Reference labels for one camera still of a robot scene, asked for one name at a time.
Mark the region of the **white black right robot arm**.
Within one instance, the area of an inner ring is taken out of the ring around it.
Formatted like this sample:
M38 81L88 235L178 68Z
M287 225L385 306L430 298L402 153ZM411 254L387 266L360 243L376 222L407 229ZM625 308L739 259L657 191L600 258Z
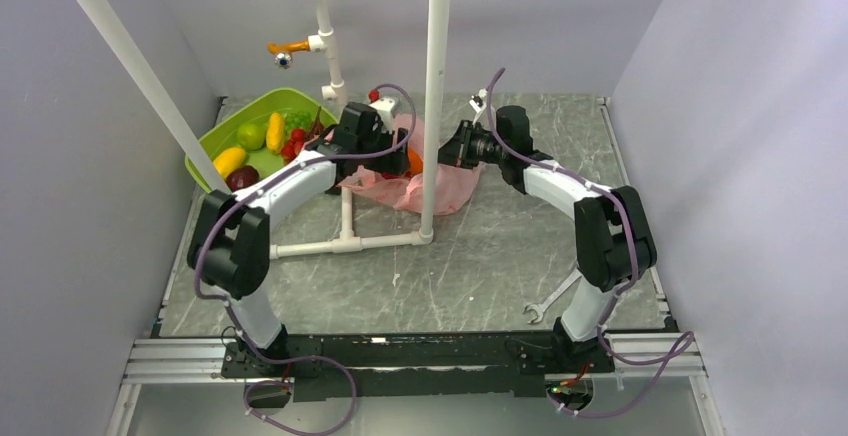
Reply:
M503 180L522 194L563 212L575 226L577 289L551 344L557 367L574 371L590 355L588 342L603 334L624 287L657 262L657 249L641 197L632 186L611 188L571 174L537 150L525 108L508 105L494 126L463 120L438 151L439 163L474 169L499 167Z

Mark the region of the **green fake pear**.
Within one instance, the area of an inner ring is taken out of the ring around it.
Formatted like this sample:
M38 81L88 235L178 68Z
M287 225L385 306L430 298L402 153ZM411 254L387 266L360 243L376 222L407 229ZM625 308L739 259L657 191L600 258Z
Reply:
M265 146L267 128L263 124L247 122L236 131L236 141L245 151L258 151Z

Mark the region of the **yellow fake fruit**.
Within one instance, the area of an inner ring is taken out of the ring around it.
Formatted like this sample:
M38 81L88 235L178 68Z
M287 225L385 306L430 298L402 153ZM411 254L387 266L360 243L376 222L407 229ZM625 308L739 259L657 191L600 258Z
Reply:
M244 165L247 159L247 151L240 146L233 146L223 150L213 159L213 165L219 176L226 180L230 174Z

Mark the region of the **red fake cherry bunch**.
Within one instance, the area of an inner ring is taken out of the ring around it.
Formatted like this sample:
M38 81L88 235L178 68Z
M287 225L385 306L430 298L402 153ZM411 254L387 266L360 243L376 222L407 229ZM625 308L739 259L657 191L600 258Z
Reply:
M319 106L315 111L310 113L315 114L315 119L308 131L301 129L287 131L285 127L285 142L280 154L286 164L293 161L299 155L304 145L317 138L325 129L322 121L323 107Z

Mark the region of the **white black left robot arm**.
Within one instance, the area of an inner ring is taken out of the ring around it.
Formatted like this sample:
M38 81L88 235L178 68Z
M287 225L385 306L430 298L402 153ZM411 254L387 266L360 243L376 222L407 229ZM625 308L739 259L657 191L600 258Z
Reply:
M366 167L404 174L415 126L364 103L349 103L340 120L304 144L292 162L244 190L208 193L192 236L188 265L198 298L223 303L248 363L264 376L287 362L288 333L264 286L272 230L313 197Z

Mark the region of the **orange fake carrot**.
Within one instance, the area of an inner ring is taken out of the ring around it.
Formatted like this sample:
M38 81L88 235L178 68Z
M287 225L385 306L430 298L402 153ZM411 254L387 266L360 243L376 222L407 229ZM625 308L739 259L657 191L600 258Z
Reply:
M407 175L414 177L423 172L423 161L421 157L412 149L407 150L408 170Z

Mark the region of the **pink plastic bag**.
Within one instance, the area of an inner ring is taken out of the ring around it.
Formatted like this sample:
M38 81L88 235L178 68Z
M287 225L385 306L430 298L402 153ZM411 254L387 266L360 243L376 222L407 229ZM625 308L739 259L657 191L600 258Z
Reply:
M424 129L424 123L418 119L408 142L408 149L414 150L420 157L424 149ZM438 164L434 214L452 214L467 203L479 182L481 170L481 166L461 169ZM414 177L391 177L360 167L339 186L395 210L420 213L423 208L423 172Z

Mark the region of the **dark red fake apple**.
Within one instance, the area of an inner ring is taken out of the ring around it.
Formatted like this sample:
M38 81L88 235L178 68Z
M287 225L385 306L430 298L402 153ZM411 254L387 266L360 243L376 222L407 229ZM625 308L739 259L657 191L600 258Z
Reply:
M256 184L261 176L256 168L250 165L242 166L231 172L225 179L228 188L235 192Z

